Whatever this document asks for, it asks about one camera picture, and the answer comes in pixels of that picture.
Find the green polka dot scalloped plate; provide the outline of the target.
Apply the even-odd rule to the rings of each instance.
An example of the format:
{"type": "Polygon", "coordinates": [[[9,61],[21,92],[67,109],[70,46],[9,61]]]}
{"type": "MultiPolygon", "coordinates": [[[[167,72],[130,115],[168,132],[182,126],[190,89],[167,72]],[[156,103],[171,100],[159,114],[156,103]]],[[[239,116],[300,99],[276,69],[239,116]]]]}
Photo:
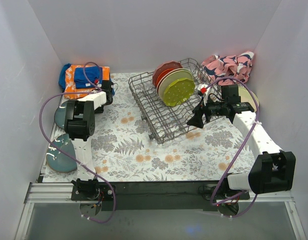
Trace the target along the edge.
{"type": "Polygon", "coordinates": [[[164,91],[163,102],[174,107],[187,101],[195,90],[194,80],[189,78],[180,78],[172,82],[164,91]]]}

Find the pink and green branch plate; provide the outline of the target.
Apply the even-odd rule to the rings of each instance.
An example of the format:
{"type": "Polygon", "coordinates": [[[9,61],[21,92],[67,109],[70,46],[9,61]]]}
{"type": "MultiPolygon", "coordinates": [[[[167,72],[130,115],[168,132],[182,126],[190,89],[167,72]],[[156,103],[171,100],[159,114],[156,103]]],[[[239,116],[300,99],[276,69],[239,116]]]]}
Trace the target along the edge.
{"type": "Polygon", "coordinates": [[[180,78],[187,78],[187,79],[190,79],[190,80],[194,80],[194,77],[191,73],[190,70],[184,68],[184,70],[182,71],[179,71],[179,72],[176,72],[176,73],[173,73],[172,75],[168,76],[164,82],[162,83],[162,85],[160,86],[159,88],[159,94],[158,96],[160,97],[161,100],[163,100],[163,95],[164,95],[164,92],[166,90],[166,88],[171,84],[173,83],[174,81],[180,79],[180,78]]]}

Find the orange plate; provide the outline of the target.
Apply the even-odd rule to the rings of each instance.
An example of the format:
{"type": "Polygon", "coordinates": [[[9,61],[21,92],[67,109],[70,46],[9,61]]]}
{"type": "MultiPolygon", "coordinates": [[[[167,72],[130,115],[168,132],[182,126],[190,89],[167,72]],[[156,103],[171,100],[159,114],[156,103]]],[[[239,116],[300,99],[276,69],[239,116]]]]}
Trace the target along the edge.
{"type": "Polygon", "coordinates": [[[157,81],[156,81],[156,87],[158,87],[159,83],[161,82],[161,80],[168,74],[170,73],[171,71],[173,71],[174,68],[169,68],[169,69],[166,69],[165,71],[163,71],[157,78],[157,81]]]}

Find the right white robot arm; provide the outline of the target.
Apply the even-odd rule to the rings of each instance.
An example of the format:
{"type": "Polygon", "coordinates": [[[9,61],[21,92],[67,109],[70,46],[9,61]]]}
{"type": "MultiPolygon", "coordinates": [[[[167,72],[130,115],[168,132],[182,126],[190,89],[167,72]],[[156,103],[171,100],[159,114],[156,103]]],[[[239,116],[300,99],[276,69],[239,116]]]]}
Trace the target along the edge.
{"type": "Polygon", "coordinates": [[[225,180],[219,181],[221,195],[231,199],[238,191],[266,194],[291,190],[295,155],[283,151],[270,138],[258,121],[259,110],[256,105],[241,100],[239,87],[222,86],[221,98],[213,100],[211,88],[201,84],[198,94],[201,100],[187,124],[203,128],[212,117],[226,117],[245,137],[243,144],[249,146],[254,156],[254,164],[249,172],[227,173],[225,180]]]}

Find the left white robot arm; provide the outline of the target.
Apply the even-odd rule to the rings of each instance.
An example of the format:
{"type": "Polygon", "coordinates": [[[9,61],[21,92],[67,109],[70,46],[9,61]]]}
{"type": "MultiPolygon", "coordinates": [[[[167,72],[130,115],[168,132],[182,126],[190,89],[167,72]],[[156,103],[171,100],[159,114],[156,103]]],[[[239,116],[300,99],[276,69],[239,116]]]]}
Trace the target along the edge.
{"type": "Polygon", "coordinates": [[[64,130],[74,147],[77,163],[77,179],[73,184],[77,193],[89,200],[111,200],[113,190],[108,185],[100,184],[93,174],[91,136],[95,132],[95,114],[102,113],[104,106],[113,102],[113,83],[101,82],[102,91],[92,93],[80,99],[67,101],[64,130]]]}

